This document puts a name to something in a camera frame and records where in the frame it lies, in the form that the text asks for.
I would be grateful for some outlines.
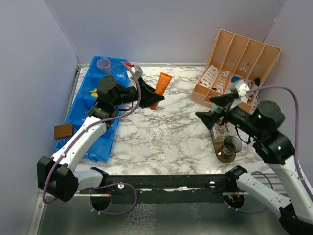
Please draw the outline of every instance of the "peach-colored crate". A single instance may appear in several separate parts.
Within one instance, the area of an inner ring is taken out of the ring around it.
[[[280,52],[280,48],[221,29],[215,39],[204,72],[192,91],[191,100],[212,108],[213,104],[210,102],[210,98],[225,94],[234,75],[243,77],[244,81],[248,79],[253,81],[259,77],[261,79],[260,86],[262,86],[276,64]],[[214,65],[219,70],[211,87],[216,84],[223,85],[223,92],[201,84],[201,79],[210,65]],[[230,75],[225,82],[221,80],[221,74],[226,70],[230,72]],[[247,103],[242,102],[239,106],[250,113],[255,99],[256,95],[252,100]]]

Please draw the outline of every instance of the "marble surface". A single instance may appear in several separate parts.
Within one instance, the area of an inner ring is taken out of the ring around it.
[[[142,67],[143,79],[155,87],[161,72],[173,76],[157,110],[137,109],[121,119],[108,163],[82,159],[77,171],[97,167],[111,175],[133,174],[223,174],[241,165],[248,171],[272,173],[255,153],[243,144],[229,164],[214,153],[210,132],[195,116],[209,109],[190,100],[191,91],[204,67]],[[81,68],[75,95],[88,68]],[[247,135],[240,132],[243,139]]]

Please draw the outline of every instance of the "blue plastic tray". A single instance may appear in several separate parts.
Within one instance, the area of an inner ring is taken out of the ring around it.
[[[86,117],[88,116],[88,111],[96,102],[97,98],[91,96],[91,91],[98,87],[99,80],[105,76],[106,74],[102,74],[97,67],[97,61],[101,58],[101,56],[94,56],[90,67],[86,73],[84,81],[78,91],[78,94],[73,102],[73,105],[68,113],[65,124],[72,123],[74,126],[74,132],[83,125]],[[122,86],[129,86],[130,80],[126,73],[126,68],[122,65],[121,61],[127,61],[126,59],[119,58],[110,58],[106,57],[110,60],[111,68],[115,68],[113,70],[112,76],[114,76],[118,82],[118,84]],[[92,161],[105,161],[108,162],[109,156],[111,154],[114,136],[119,124],[119,119],[115,120],[113,125],[99,138],[95,141],[95,143],[90,147],[87,153],[84,155],[84,158],[90,159]],[[54,150],[57,151],[61,149],[67,142],[69,138],[64,138],[61,140],[57,140]]]

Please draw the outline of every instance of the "black cable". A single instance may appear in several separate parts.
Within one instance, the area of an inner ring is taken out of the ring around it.
[[[130,109],[132,109],[134,103],[132,103],[132,106],[129,109],[117,109],[118,111],[129,111]]]
[[[235,126],[235,130],[236,130],[236,132],[237,132],[238,138],[239,138],[242,142],[244,142],[244,143],[246,143],[246,144],[250,144],[250,143],[251,143],[251,136],[249,136],[248,141],[244,141],[244,140],[239,136],[238,128],[237,128],[236,126]]]

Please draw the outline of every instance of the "wall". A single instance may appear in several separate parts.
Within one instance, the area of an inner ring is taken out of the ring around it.
[[[221,28],[264,40],[285,0],[45,0],[82,63],[204,63]]]
[[[281,47],[282,53],[266,85],[283,85],[297,95],[300,105],[300,163],[313,184],[313,1],[288,0],[265,39],[266,43]],[[260,93],[262,99],[274,100],[280,105],[286,120],[281,131],[294,143],[295,109],[287,91],[269,90]]]
[[[0,32],[0,234],[26,234],[78,61],[42,0],[2,0]]]

